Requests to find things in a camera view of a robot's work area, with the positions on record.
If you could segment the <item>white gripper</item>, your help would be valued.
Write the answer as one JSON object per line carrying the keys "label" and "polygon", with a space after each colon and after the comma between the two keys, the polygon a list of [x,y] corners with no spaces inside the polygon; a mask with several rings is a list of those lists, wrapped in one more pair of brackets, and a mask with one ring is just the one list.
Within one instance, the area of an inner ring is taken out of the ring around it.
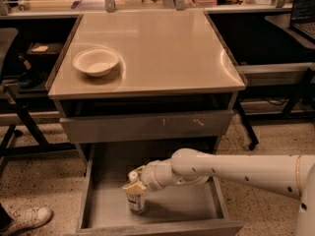
{"label": "white gripper", "polygon": [[165,188],[161,183],[161,176],[164,173],[164,165],[161,161],[156,160],[139,166],[134,171],[141,175],[141,181],[124,185],[122,189],[127,195],[144,195],[146,190],[156,192]]}

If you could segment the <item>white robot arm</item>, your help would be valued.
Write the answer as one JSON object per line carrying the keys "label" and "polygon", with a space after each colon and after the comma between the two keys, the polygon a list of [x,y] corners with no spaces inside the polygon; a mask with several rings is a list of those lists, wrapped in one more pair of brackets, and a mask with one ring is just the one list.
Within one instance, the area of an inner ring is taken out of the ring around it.
{"label": "white robot arm", "polygon": [[169,159],[134,169],[128,177],[123,190],[134,211],[144,207],[147,191],[203,184],[219,177],[298,199],[294,236],[315,236],[314,155],[216,155],[181,148]]}

